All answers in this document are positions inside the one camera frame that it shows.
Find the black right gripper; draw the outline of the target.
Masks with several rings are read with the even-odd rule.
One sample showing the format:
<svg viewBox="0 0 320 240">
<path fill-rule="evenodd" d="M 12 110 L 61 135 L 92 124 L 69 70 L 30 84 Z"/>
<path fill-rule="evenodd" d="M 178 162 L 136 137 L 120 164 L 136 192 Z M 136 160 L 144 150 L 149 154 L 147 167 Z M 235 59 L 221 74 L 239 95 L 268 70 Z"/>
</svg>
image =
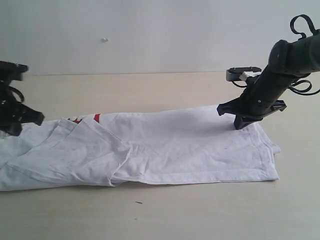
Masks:
<svg viewBox="0 0 320 240">
<path fill-rule="evenodd" d="M 219 104 L 217 113 L 235 115 L 233 125 L 241 130 L 250 124 L 287 107 L 279 97 L 287 89 L 287 79 L 280 75 L 262 74 L 240 95 L 229 102 Z"/>
</svg>

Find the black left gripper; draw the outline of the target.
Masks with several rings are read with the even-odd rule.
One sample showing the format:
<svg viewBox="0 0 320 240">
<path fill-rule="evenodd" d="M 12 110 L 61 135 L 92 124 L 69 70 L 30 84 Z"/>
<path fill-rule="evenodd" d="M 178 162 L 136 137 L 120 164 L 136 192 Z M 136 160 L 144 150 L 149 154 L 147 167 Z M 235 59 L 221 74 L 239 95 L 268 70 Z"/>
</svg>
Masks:
<svg viewBox="0 0 320 240">
<path fill-rule="evenodd" d="M 7 81 L 0 81 L 0 130 L 17 137 L 22 132 L 22 124 L 33 123 L 41 126 L 45 120 L 42 112 L 23 104 L 24 95 Z"/>
</svg>

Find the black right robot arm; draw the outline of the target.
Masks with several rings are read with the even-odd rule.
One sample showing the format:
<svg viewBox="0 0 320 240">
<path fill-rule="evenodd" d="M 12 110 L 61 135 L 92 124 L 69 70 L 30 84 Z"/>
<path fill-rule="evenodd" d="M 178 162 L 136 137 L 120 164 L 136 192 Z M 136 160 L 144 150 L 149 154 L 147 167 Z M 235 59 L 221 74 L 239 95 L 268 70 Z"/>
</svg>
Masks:
<svg viewBox="0 0 320 240">
<path fill-rule="evenodd" d="M 271 49 L 264 70 L 257 67 L 230 68 L 228 81 L 244 81 L 246 86 L 240 97 L 219 104 L 217 113 L 235 115 L 237 130 L 262 121 L 286 104 L 280 96 L 298 80 L 320 70 L 320 36 L 313 35 L 289 43 L 278 41 Z"/>
</svg>

